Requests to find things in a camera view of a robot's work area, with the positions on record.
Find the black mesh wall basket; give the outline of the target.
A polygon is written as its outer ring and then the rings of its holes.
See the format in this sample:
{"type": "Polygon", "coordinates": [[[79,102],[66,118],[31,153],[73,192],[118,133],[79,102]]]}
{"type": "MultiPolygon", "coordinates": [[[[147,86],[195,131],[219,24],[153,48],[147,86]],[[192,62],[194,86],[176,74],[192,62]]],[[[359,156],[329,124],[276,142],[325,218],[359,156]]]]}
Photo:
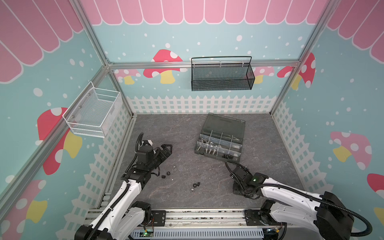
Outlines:
{"type": "Polygon", "coordinates": [[[192,91],[246,91],[254,85],[252,57],[191,58],[192,91]]]}

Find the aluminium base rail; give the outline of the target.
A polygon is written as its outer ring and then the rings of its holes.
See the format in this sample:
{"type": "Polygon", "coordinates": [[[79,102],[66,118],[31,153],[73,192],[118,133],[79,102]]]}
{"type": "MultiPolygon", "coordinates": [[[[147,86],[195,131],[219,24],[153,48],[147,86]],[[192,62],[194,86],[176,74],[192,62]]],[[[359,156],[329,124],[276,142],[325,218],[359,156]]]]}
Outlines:
{"type": "Polygon", "coordinates": [[[138,228],[152,226],[163,228],[229,228],[229,227],[269,227],[282,223],[318,232],[316,214],[281,204],[267,205],[260,209],[153,209],[131,208],[120,217],[116,213],[105,215],[103,209],[90,210],[86,224],[99,230],[109,229],[121,232],[125,227],[138,228]]]}

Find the grey plastic organizer box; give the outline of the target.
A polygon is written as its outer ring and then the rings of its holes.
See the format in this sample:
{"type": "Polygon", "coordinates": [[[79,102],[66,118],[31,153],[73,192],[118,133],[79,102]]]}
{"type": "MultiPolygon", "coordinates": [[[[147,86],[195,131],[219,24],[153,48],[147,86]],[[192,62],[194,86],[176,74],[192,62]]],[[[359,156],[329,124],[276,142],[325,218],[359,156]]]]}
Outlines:
{"type": "Polygon", "coordinates": [[[209,113],[198,137],[195,154],[219,161],[240,162],[243,149],[246,121],[209,113]],[[218,146],[216,155],[206,154],[207,146],[218,146]]]}

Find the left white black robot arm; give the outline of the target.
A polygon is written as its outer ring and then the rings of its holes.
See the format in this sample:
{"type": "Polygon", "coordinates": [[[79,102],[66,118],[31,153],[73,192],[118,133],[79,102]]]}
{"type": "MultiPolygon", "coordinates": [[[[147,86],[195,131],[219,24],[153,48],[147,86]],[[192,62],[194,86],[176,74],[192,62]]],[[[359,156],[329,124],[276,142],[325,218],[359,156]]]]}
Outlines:
{"type": "Polygon", "coordinates": [[[136,201],[152,176],[160,176],[160,165],[173,153],[171,144],[153,147],[140,133],[135,143],[135,155],[121,176],[121,186],[106,208],[91,224],[76,231],[76,240],[126,240],[137,228],[155,225],[149,203],[136,201]]]}

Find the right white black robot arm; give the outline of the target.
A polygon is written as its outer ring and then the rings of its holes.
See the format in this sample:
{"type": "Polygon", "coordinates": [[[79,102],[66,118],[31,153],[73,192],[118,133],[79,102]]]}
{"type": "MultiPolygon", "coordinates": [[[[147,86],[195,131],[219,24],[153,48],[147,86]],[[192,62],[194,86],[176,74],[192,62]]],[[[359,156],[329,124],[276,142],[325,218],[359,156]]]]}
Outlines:
{"type": "Polygon", "coordinates": [[[284,238],[288,224],[320,234],[324,240],[348,240],[365,237],[373,226],[360,214],[347,209],[330,192],[319,195],[284,185],[234,161],[225,161],[234,180],[233,193],[248,199],[265,198],[259,210],[245,210],[247,225],[281,225],[284,238]]]}

